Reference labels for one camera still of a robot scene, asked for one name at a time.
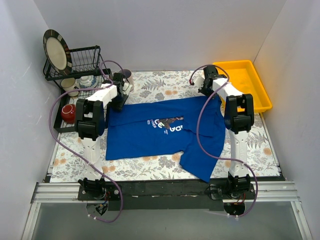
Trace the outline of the blue printed t shirt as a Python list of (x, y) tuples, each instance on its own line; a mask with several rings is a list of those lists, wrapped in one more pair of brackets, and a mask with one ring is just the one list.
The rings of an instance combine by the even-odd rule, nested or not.
[(223, 151), (226, 127), (219, 97), (171, 99), (126, 104), (110, 110), (106, 160), (172, 155), (182, 152), (179, 164), (209, 182)]

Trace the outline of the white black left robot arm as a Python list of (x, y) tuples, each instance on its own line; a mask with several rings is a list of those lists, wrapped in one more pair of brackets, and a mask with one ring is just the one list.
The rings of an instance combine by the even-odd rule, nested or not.
[(106, 182), (100, 174), (103, 171), (100, 143), (108, 127), (110, 109), (120, 112), (134, 87), (133, 81), (129, 79), (131, 76), (129, 70), (120, 70), (113, 75), (113, 84), (104, 83), (101, 90), (76, 102), (74, 128), (80, 137), (86, 159), (84, 179), (78, 182), (83, 188), (83, 193), (94, 200), (107, 198)]

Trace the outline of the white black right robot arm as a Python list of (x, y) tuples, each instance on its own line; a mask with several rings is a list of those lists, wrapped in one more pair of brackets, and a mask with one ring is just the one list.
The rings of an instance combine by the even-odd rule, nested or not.
[(247, 164), (247, 142), (254, 124), (253, 96), (238, 90), (230, 82), (229, 74), (220, 66), (202, 66), (204, 77), (193, 81), (198, 91), (210, 99), (219, 96), (225, 102), (224, 125), (230, 136), (230, 167), (225, 186), (214, 186), (219, 195), (237, 199), (250, 190), (251, 178)]

